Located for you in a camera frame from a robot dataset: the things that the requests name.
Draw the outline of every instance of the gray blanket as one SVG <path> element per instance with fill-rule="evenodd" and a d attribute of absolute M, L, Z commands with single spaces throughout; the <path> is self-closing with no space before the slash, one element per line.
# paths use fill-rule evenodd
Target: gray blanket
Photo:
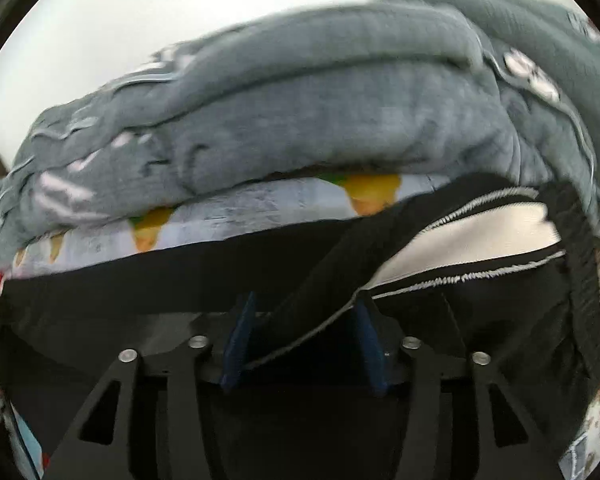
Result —
<path fill-rule="evenodd" d="M 49 231 L 315 166 L 566 178 L 600 236 L 600 35 L 538 0 L 373 0 L 172 45 L 37 118 L 0 183 L 0 266 Z"/>

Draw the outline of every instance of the screw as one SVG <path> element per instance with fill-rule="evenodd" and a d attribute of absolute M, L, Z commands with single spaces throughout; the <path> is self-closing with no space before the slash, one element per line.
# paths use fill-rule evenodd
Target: screw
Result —
<path fill-rule="evenodd" d="M 417 350 L 422 346 L 422 341 L 420 341 L 417 337 L 408 335 L 402 340 L 402 346 L 404 348 L 408 348 L 409 350 Z"/>
<path fill-rule="evenodd" d="M 195 335 L 189 339 L 189 346 L 191 348 L 204 348 L 209 343 L 209 339 L 203 335 Z"/>
<path fill-rule="evenodd" d="M 474 352 L 471 354 L 471 359 L 474 363 L 480 366 L 488 365 L 491 362 L 491 356 L 484 352 Z"/>
<path fill-rule="evenodd" d="M 138 352 L 136 352 L 132 348 L 123 350 L 122 352 L 120 352 L 120 354 L 118 354 L 118 360 L 122 361 L 123 363 L 130 363 L 131 361 L 135 361 L 137 357 Z"/>

